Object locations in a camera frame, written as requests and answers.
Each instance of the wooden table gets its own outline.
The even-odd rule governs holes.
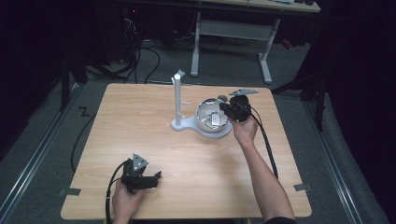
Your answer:
[[[184,116],[191,116],[207,98],[228,95],[237,87],[182,86]],[[288,193],[295,216],[307,217],[311,207],[271,92],[258,88],[249,95],[260,113],[276,160],[279,180]],[[163,171],[156,189],[148,189],[134,218],[260,217],[245,157],[230,132],[209,139],[195,131],[175,132],[174,87],[110,84],[78,164],[62,209],[65,219],[105,218],[106,188],[114,170],[137,153],[149,162],[145,176]],[[260,132],[257,149],[270,164]]]

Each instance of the white stand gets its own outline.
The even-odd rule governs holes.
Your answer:
[[[185,129],[191,129],[208,138],[221,138],[227,135],[227,133],[229,133],[230,130],[233,128],[233,125],[230,122],[227,122],[225,127],[220,131],[215,133],[209,133],[198,127],[198,125],[196,124],[195,116],[191,116],[186,119],[183,118],[183,115],[181,114],[181,96],[180,96],[181,95],[180,79],[181,76],[183,75],[184,72],[179,70],[172,79],[175,85],[175,105],[176,105],[176,118],[172,120],[172,128],[177,132],[183,131]]]

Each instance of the left hand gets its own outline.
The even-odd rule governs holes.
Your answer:
[[[127,224],[136,212],[142,201],[144,189],[137,190],[134,194],[120,180],[116,182],[116,192],[113,195],[114,221],[113,224]]]

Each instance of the hand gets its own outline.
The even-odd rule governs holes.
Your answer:
[[[120,180],[116,183],[116,192],[113,195],[114,224],[126,224],[132,218],[142,201],[144,189],[131,194]]]
[[[249,117],[243,122],[229,119],[233,125],[233,135],[241,146],[254,145],[254,137],[256,136],[258,124],[256,120]]]

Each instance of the black tape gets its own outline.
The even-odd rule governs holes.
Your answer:
[[[61,196],[61,197],[64,197],[66,195],[78,196],[80,192],[81,192],[81,189],[65,189],[65,188],[61,188],[59,190],[58,195]]]
[[[296,191],[300,191],[300,190],[309,191],[312,189],[312,187],[309,184],[299,184],[299,185],[294,185],[294,189]]]

